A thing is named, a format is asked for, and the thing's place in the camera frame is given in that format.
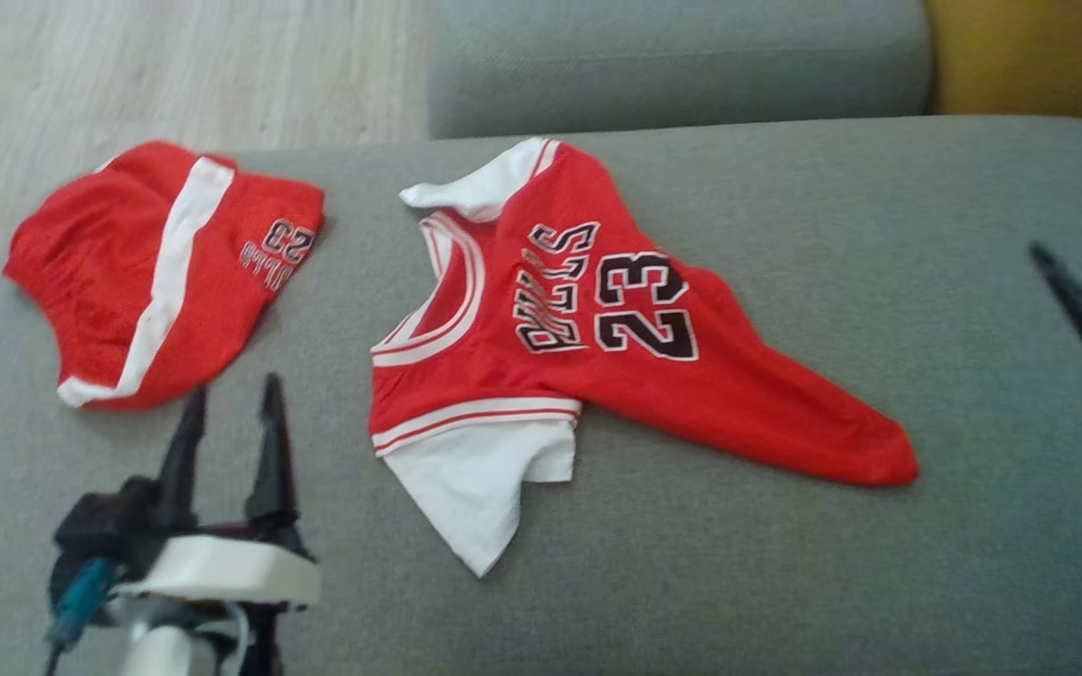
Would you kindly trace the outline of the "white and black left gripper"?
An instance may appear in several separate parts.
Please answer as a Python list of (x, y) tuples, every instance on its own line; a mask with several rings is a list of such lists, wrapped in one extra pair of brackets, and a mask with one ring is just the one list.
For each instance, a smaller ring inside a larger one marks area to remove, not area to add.
[[(184, 405), (158, 481), (159, 527), (196, 527), (198, 445), (208, 389)], [(245, 501), (254, 528), (295, 525), (295, 462), (283, 381), (269, 373), (259, 403), (258, 470)], [(113, 586), (113, 621), (129, 638), (121, 675), (283, 675), (278, 624), (321, 599), (321, 569), (305, 553), (215, 534), (173, 536), (138, 572)]]

